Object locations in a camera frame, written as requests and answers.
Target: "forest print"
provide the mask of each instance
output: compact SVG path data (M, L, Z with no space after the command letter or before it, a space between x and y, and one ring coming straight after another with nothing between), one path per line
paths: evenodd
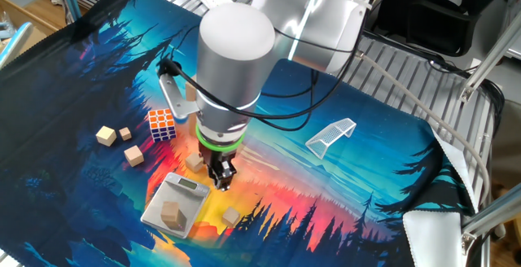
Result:
M428 124L347 84L300 131L258 121L234 159L227 192L186 169L198 150L187 124L153 143L147 112L166 108L155 70L172 56L196 74L197 15L165 0L102 0L0 71L0 248L26 266L413 266L402 216L412 209L472 214L454 167ZM263 91L294 94L309 69L281 60ZM178 80L184 87L184 81ZM336 79L321 74L315 99ZM257 111L288 114L309 95L261 97ZM319 160L305 141L349 117ZM278 124L299 125L305 116ZM97 143L103 125L132 138ZM132 168L123 151L139 146ZM171 172L212 187L188 239L140 222ZM241 213L234 228L221 216Z

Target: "pine tree silhouette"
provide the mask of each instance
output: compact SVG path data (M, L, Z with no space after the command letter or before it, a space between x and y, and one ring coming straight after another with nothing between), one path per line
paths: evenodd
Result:
M279 225L277 225L278 232L276 237L267 248L267 253L269 254L269 265L280 265L280 262L283 260L287 240L291 234L291 224L295 221L293 217L290 217L292 210L293 207L286 212L282 220L279 222Z
M414 173L420 173L420 176L414 182L414 184L407 186L401 190L402 194L408 195L405 199L396 202L394 204L383 205L376 204L381 212L386 214L405 213L414 207L416 204L416 198L419 197L419 192L431 184L434 178L437 176L439 169L441 168L441 162L443 151L441 150L440 144L434 140L432 141L425 150L422 150L413 156L424 157L411 164L404 164L408 169L396 170L395 173L399 175L410 175Z
M250 227L247 229L247 236L245 237L244 242L241 243L245 250L252 251L261 246L263 237L261 237L259 233L261 231L262 224L268 216L270 208L271 204L268 205L266 210L264 207L262 207L257 215L255 215L253 218Z
M246 235L247 229L250 227L250 224L253 221L253 218L255 217L255 211L259 208L261 205L262 198L255 204L252 211L243 216L239 223L235 226L235 228L232 229L232 232L229 236L229 238L225 241L223 244L223 247L225 248L238 248L240 247L239 244L243 241L244 236Z
M340 244L339 259L340 265L358 266L363 264L364 258L361 258L360 249L363 243L363 234L366 227L366 214L371 206L373 194L362 204L365 206L364 211L358 219L355 220L353 231L350 232L345 240Z
M315 248L315 252L313 252L317 258L321 259L328 255L331 235L333 234L333 228L335 227L335 218L331 218L329 225L327 225L324 230L324 234L318 241L317 247Z
M311 232L308 231L309 223L313 218L313 214L317 210L317 201L309 207L309 210L306 212L302 221L300 221L299 226L296 228L295 232L291 234L289 241L287 242L286 247L286 260L283 262L287 264L292 257L298 257L300 253L304 252L308 248L309 240L306 242L305 236L307 234L311 235Z
M260 230L260 233L259 233L260 243L262 243L264 241L265 236L268 234L268 230L269 230L269 227L271 226L271 221L274 219L274 216L275 216L275 213L272 213L271 216L269 217L268 221L262 227L262 230Z
M271 229L268 231L268 234L262 242L262 245L255 252L255 255L253 256L248 266L258 266L259 262L261 262L263 259L267 257L267 250L275 243L278 232L280 231L281 227L281 222L279 220L276 220L273 226L271 226Z

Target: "wooden cube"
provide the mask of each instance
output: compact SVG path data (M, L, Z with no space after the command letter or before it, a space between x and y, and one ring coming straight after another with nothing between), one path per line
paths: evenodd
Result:
M185 230L186 217L179 209L178 202L163 202L161 220L171 230Z
M186 157L185 165L189 170L197 173L204 166L203 157L200 157L197 153L192 153Z
M141 150L139 150L139 147L134 146L127 150L125 150L125 158L127 161L129 161L130 166L134 167L143 161L145 161L145 158L143 157L143 153L141 153Z
M185 91L186 91L186 100L187 101L195 101L195 96L197 94L197 90L195 87L187 82L185 84ZM197 125L197 114L192 113L188 116L188 133L192 137L197 137L197 134L195 132L195 126Z
M121 135L121 138L123 139L123 141L129 140L130 138L132 138L132 134L130 133L129 128L120 129L120 135Z
M239 222L241 218L241 213L232 207L228 207L226 209L225 214L222 216L222 223L224 223L229 228L235 227L235 225Z
M96 134L96 139L98 139L100 144L110 147L116 140L116 131L114 129L103 126Z

